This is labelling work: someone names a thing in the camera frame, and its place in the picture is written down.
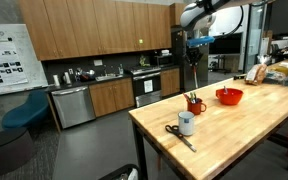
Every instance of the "oven door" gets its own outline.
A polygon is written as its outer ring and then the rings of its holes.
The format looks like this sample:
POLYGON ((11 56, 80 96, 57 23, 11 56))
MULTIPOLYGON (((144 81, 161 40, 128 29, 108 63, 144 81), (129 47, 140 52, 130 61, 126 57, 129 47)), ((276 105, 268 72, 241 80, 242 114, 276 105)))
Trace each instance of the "oven door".
POLYGON ((136 107, 161 100, 161 73, 150 73, 133 77, 136 107))

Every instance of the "butcher block table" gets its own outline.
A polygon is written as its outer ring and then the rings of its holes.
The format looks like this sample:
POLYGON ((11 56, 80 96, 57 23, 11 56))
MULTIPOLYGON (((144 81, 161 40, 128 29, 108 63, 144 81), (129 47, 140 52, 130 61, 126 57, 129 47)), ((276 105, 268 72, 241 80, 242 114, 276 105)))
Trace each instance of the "butcher block table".
POLYGON ((213 179, 275 133, 288 117, 288 87, 282 85, 254 86, 228 79, 192 92, 207 105, 207 110, 194 118, 195 133, 185 137, 196 152, 165 130, 166 125, 178 125, 178 113, 186 111, 183 95, 129 111, 144 179, 147 167, 143 137, 179 178, 213 179), (224 86, 244 92, 238 105, 219 102, 215 91, 224 86))

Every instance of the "stovetop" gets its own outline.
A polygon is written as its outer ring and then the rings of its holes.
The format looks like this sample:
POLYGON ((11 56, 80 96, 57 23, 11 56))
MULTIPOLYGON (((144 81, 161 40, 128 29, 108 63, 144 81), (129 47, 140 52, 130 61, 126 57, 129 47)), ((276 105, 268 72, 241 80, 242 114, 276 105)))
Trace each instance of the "stovetop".
POLYGON ((133 75, 140 75, 140 74, 146 74, 150 72, 157 72, 157 71, 160 71, 161 68, 157 66, 134 66, 134 67, 126 68, 125 70, 133 75))

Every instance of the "wooden cabinet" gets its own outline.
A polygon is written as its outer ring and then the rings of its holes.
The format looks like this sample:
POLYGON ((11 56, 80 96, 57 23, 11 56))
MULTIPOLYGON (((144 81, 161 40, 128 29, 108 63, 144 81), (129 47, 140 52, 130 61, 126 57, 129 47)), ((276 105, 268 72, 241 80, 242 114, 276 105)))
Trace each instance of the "wooden cabinet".
POLYGON ((58 59, 58 51, 44 1, 20 0, 19 5, 37 59, 58 59))
POLYGON ((44 0, 60 58, 78 57, 71 17, 66 0, 44 0))
POLYGON ((80 56, 101 54, 93 0, 67 0, 80 56))
POLYGON ((152 49, 171 48, 169 6, 149 4, 148 11, 152 49))
POLYGON ((161 72, 161 87, 162 96, 180 91, 180 73, 178 68, 161 72))
POLYGON ((120 30, 121 47, 124 52, 131 52, 137 49, 135 39, 135 21, 133 5, 131 2, 116 1, 116 12, 120 30))
POLYGON ((90 86, 96 117, 134 106, 130 78, 90 86))
POLYGON ((150 50, 151 37, 150 37, 150 22, 148 13, 148 4, 133 3, 134 24, 136 32, 136 49, 137 50, 150 50))
POLYGON ((170 18, 171 18, 171 26, 181 25, 181 15, 184 11, 185 6, 187 4, 184 3, 174 3, 170 6, 170 18))
POLYGON ((93 0, 102 54, 123 52, 115 1, 93 0))

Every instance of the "lower cabinet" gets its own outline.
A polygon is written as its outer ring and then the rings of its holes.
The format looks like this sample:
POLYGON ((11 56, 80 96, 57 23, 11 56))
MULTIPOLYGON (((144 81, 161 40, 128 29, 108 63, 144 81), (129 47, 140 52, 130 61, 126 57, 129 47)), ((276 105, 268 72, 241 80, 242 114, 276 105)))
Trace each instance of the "lower cabinet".
POLYGON ((180 92, 180 71, 179 68, 161 72, 162 96, 180 92))
POLYGON ((96 117, 134 106, 130 78, 89 87, 96 117))

